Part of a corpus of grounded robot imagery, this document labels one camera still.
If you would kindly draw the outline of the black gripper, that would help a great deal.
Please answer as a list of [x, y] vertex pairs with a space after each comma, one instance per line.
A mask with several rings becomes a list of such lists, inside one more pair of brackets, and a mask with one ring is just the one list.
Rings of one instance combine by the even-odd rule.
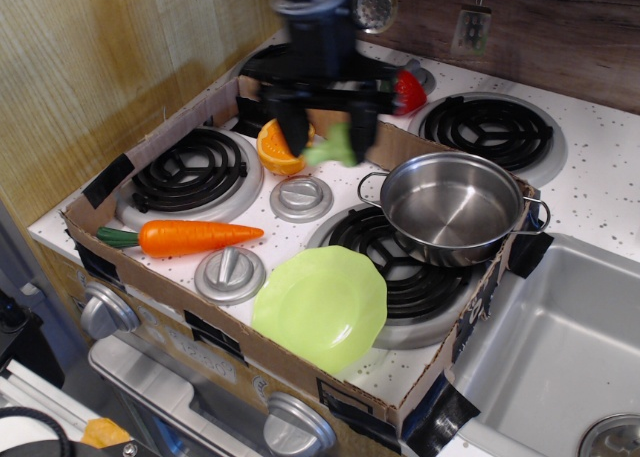
[[308, 109], [350, 113], [350, 144], [357, 164], [376, 139], [378, 114], [400, 109], [395, 90], [400, 68], [380, 61], [351, 61], [337, 77], [310, 75], [294, 61], [261, 61], [260, 98], [282, 130], [289, 151], [299, 157], [309, 141]]

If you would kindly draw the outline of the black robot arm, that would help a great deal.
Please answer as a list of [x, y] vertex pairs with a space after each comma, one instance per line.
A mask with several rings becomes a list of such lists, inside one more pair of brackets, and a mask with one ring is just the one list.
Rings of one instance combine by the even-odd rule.
[[399, 69], [362, 55], [356, 48], [352, 0], [273, 0], [289, 38], [286, 51], [253, 70], [262, 83], [260, 98], [277, 119], [290, 152], [307, 146], [307, 111], [349, 114], [349, 145], [360, 163], [375, 143], [378, 116], [399, 109], [394, 90]]

